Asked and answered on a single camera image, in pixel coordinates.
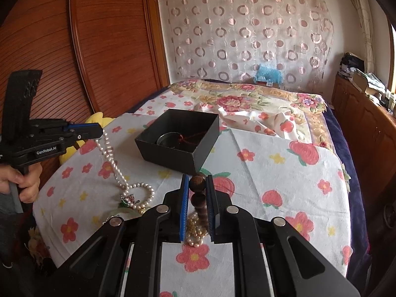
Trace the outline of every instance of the wooden wardrobe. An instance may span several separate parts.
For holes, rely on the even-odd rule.
[[[8,77],[22,69],[43,70],[31,118],[76,123],[94,112],[115,118],[168,85],[158,8],[150,3],[17,0],[0,27],[0,117]],[[43,185],[59,163],[42,165]]]

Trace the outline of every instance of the silver screw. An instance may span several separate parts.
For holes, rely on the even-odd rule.
[[[230,205],[227,207],[227,212],[231,214],[236,214],[239,212],[239,209],[235,205]]]
[[[276,226],[284,226],[285,224],[286,224],[286,220],[281,217],[277,217],[274,219],[274,225]]]
[[[110,219],[110,225],[111,226],[119,226],[122,223],[121,218],[115,217]]]
[[[157,206],[157,212],[159,213],[165,213],[169,211],[169,207],[165,204],[161,204],[159,206]]]

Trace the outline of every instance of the window curtain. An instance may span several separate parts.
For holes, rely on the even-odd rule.
[[[367,73],[375,72],[375,63],[373,56],[373,23],[371,19],[371,10],[368,0],[352,0],[356,7],[360,26],[362,27],[362,34],[364,39],[364,66]]]
[[[251,82],[259,65],[283,88],[323,92],[333,38],[324,0],[160,0],[170,71],[180,80]]]

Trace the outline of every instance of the pearl necklace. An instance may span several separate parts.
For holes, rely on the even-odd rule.
[[[207,231],[199,224],[197,212],[190,214],[188,217],[186,234],[186,241],[190,246],[198,248],[203,244],[203,238],[207,235]]]
[[[124,175],[121,173],[120,169],[118,168],[117,163],[114,161],[113,147],[110,146],[108,135],[104,130],[103,130],[103,137],[104,137],[105,148],[101,146],[100,139],[95,139],[95,143],[98,146],[99,151],[104,156],[105,160],[109,162],[111,167],[113,168],[114,178],[118,186],[123,190],[123,192],[120,194],[122,203],[128,205],[130,208],[134,210],[138,210],[141,214],[143,214],[145,211],[147,211],[147,209],[150,208],[149,203],[151,203],[154,198],[154,194],[155,194],[154,189],[150,184],[144,182],[128,184]],[[144,187],[149,192],[149,196],[142,202],[135,201],[135,197],[133,193],[129,194],[129,190],[138,187]]]

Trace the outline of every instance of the yellow plush toy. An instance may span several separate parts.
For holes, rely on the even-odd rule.
[[[114,118],[110,118],[110,117],[103,117],[103,113],[102,112],[98,112],[98,113],[94,113],[91,117],[89,117],[85,123],[99,123],[99,125],[104,128],[106,125],[110,124],[112,121],[114,120]],[[77,141],[79,147],[83,146],[85,144],[84,141]],[[59,156],[59,162],[61,163],[61,165],[66,162],[75,152],[76,152],[76,148],[74,146],[72,147],[68,147],[66,149],[66,154],[63,154],[61,156]]]

